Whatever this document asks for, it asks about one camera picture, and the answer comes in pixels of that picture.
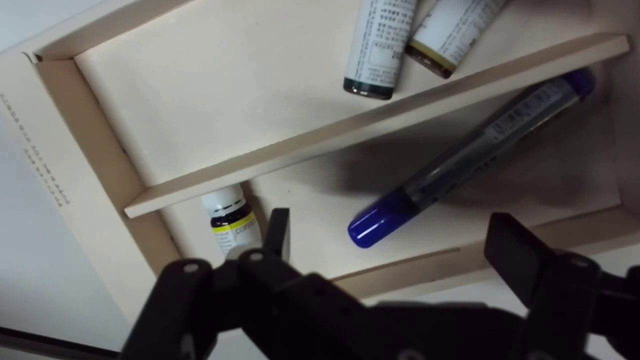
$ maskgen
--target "blue marker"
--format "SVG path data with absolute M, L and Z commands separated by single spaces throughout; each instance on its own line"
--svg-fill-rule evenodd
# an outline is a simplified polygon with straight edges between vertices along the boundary
M 498 117 L 473 130 L 459 147 L 361 213 L 349 227 L 350 239 L 361 249 L 375 246 L 479 170 L 493 164 L 534 129 L 587 99 L 594 90 L 594 82 L 590 70 L 577 70 L 533 86 Z

